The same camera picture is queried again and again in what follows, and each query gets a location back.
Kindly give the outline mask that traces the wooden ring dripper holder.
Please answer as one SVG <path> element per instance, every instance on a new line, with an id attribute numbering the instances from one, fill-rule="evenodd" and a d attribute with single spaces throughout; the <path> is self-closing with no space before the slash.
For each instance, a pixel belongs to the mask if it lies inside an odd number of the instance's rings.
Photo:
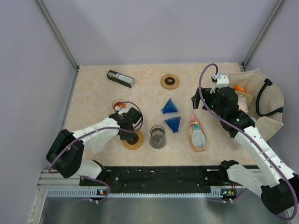
<path id="1" fill-rule="evenodd" d="M 144 142 L 144 136 L 141 131 L 136 132 L 136 136 L 130 140 L 125 140 L 122 142 L 123 146 L 127 150 L 137 150 L 139 149 Z"/>

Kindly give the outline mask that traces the white paper coffee filter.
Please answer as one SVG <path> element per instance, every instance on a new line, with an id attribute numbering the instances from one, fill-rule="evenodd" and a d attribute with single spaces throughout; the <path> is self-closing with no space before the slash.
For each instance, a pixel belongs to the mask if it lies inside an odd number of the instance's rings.
<path id="1" fill-rule="evenodd" d="M 100 152 L 104 149 L 105 145 L 106 145 L 106 144 L 105 144 L 105 143 L 102 143 L 102 142 L 93 144 L 93 145 L 91 146 L 91 150 L 92 150 L 93 154 L 98 154 L 98 153 L 100 153 Z"/>

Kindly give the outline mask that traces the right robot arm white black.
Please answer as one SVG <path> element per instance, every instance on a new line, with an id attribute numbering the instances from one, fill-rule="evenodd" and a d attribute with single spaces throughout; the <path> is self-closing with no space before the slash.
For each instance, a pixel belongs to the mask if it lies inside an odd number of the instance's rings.
<path id="1" fill-rule="evenodd" d="M 236 161 L 222 163 L 218 179 L 228 185 L 236 182 L 261 198 L 272 214 L 278 215 L 293 208 L 290 219 L 298 212 L 299 176 L 289 168 L 263 139 L 254 121 L 239 109 L 234 89 L 223 87 L 212 92 L 210 88 L 197 88 L 191 98 L 194 109 L 203 103 L 203 109 L 216 117 L 230 137 L 242 145 L 262 172 L 250 171 Z"/>

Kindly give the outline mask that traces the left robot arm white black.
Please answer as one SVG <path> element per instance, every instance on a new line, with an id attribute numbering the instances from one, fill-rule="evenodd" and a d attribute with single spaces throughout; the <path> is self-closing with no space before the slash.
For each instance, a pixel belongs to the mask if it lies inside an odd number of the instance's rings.
<path id="1" fill-rule="evenodd" d="M 122 141 L 133 140 L 137 137 L 134 125 L 140 121 L 142 113 L 131 107 L 119 109 L 101 122 L 81 130 L 60 131 L 46 155 L 50 169 L 63 178 L 87 176 L 94 184 L 103 184 L 106 179 L 103 167 L 97 161 L 85 159 L 84 151 L 95 146 L 93 153 L 97 154 L 115 136 Z"/>

